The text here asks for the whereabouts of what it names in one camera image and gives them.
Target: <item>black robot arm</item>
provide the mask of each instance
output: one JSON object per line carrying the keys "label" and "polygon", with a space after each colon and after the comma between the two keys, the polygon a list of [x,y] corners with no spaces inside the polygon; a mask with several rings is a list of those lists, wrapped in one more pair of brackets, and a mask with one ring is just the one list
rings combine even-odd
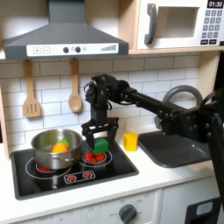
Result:
{"label": "black robot arm", "polygon": [[208,143],[213,168],[224,206],[224,90],[210,94],[200,106],[185,109],[170,102],[162,102],[138,93],[124,80],[102,74],[92,78],[87,85],[86,101],[91,104],[91,120],[82,124],[82,135],[88,145],[95,147],[94,134],[108,132],[108,140],[114,141],[118,118],[108,117],[109,102],[122,105],[135,104],[155,113],[164,135],[179,135],[202,143]]}

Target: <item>black stovetop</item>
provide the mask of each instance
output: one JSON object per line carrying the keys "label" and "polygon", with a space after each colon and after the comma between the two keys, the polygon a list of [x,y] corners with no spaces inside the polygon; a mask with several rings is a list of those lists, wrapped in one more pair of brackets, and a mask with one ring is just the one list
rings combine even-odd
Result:
{"label": "black stovetop", "polygon": [[33,149],[14,152],[12,170],[16,199],[27,200],[138,174],[116,142],[110,144],[108,152],[97,157],[92,157],[86,143],[81,151],[83,156],[79,163],[59,171],[38,167]]}

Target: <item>gray range hood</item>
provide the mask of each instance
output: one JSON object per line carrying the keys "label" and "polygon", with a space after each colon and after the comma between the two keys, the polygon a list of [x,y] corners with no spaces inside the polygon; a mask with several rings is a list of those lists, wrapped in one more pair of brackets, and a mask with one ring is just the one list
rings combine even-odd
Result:
{"label": "gray range hood", "polygon": [[48,3],[48,25],[3,41],[7,60],[128,54],[128,43],[85,24],[85,0]]}

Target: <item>yellow cube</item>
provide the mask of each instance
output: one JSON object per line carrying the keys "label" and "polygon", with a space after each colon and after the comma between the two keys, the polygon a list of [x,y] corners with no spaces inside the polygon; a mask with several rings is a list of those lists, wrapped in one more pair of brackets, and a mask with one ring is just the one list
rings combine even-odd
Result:
{"label": "yellow cube", "polygon": [[137,150],[137,139],[138,135],[135,133],[126,133],[123,135],[122,146],[126,151],[136,151]]}

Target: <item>oven door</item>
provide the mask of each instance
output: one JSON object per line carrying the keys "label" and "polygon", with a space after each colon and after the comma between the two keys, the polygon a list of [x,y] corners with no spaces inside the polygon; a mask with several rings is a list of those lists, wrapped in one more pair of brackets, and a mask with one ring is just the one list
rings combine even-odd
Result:
{"label": "oven door", "polygon": [[137,49],[200,46],[207,4],[207,0],[141,0]]}

